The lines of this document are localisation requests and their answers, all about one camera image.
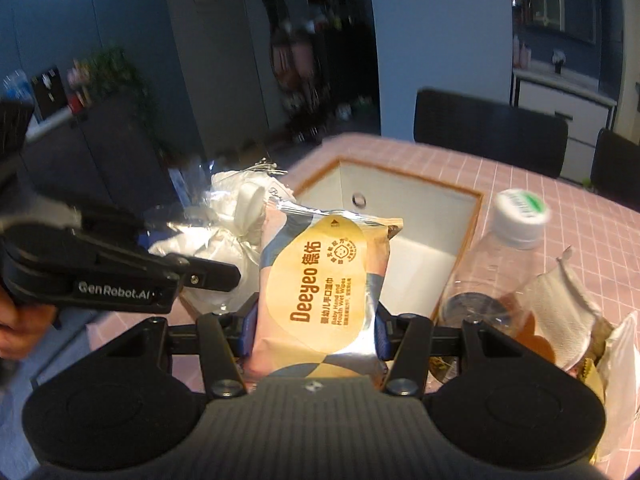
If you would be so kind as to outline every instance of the plastic water bottle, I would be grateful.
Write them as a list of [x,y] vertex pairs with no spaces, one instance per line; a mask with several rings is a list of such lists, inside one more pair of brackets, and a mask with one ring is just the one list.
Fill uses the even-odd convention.
[[[530,308],[524,287],[534,277],[535,249],[551,213],[529,191],[508,189],[495,197],[488,233],[463,256],[444,290],[438,324],[460,328],[464,320],[485,321],[515,337]],[[431,371],[438,380],[456,375],[455,360]]]

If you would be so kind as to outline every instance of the sink drain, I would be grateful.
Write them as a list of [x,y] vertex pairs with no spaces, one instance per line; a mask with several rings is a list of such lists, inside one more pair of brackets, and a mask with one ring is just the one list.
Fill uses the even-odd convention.
[[364,209],[367,206],[367,199],[364,198],[362,193],[354,193],[351,197],[351,201],[358,209]]

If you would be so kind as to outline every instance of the pink tiled countertop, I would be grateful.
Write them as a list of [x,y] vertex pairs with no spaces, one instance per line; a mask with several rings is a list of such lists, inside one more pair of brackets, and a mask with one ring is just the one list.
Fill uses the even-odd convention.
[[[610,322],[617,324],[629,312],[640,310],[640,214],[577,187],[492,160],[364,134],[343,134],[326,140],[297,163],[282,181],[296,190],[309,176],[340,157],[483,192],[485,197],[474,240],[487,228],[488,207],[494,194],[510,187],[537,193],[554,213],[537,254],[538,271],[543,272],[553,258],[571,245],[574,247],[572,267],[594,300],[601,304]],[[143,317],[109,314],[100,323],[88,327],[92,347],[97,348],[120,335]],[[193,322],[179,301],[168,318],[171,324]],[[174,375],[194,389],[202,387],[197,358],[176,358]],[[620,451],[599,467],[612,480],[623,480],[639,466],[640,424],[636,424],[630,428]]]

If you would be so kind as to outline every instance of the white bottle cap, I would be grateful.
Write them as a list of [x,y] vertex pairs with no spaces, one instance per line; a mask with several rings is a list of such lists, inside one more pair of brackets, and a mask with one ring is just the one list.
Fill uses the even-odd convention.
[[518,249],[530,249],[542,240],[551,211],[542,199],[523,189],[508,189],[494,199],[491,231]]

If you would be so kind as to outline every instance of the person's hand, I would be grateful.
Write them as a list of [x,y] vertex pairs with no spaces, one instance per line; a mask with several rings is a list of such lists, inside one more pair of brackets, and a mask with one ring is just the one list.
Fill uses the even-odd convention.
[[19,361],[27,357],[55,319],[54,306],[17,308],[0,286],[0,358]]

